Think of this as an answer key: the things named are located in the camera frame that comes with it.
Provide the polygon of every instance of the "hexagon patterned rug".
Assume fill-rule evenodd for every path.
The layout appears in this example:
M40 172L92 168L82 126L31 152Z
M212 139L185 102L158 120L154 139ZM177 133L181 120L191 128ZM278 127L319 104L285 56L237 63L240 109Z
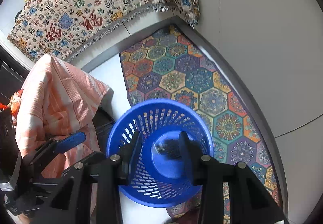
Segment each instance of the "hexagon patterned rug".
M173 25L120 53L130 105L168 98L196 111L208 126L214 157L223 163L245 162L279 204L280 192L260 133L226 79ZM223 185L224 222L229 223L229 190ZM201 194L167 209L176 219L200 204Z

